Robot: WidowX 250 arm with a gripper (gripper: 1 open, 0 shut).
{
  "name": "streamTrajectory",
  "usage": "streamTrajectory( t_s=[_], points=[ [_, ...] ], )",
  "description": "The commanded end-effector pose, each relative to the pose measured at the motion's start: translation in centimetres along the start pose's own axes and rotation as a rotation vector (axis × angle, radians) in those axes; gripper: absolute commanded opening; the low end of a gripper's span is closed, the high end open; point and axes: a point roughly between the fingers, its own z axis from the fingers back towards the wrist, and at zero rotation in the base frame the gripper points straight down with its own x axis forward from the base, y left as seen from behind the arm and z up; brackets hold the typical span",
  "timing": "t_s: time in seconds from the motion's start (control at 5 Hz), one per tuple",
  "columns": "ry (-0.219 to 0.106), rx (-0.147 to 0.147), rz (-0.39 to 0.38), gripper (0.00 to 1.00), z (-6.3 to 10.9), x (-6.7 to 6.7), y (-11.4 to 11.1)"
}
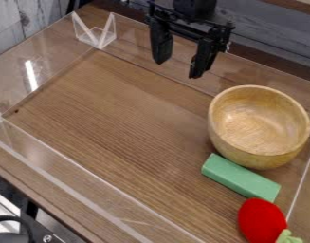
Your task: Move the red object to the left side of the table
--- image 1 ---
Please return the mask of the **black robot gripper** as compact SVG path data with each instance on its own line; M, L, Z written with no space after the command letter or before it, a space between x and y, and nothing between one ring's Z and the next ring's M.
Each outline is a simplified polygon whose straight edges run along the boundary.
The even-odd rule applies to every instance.
M211 69L218 51L228 50L231 34L236 28L236 24L218 14L218 2L219 0L172 0L172 6L167 7L159 0L147 1L152 58L159 65L172 55L172 33L195 41L202 38L192 58L191 79L200 78Z

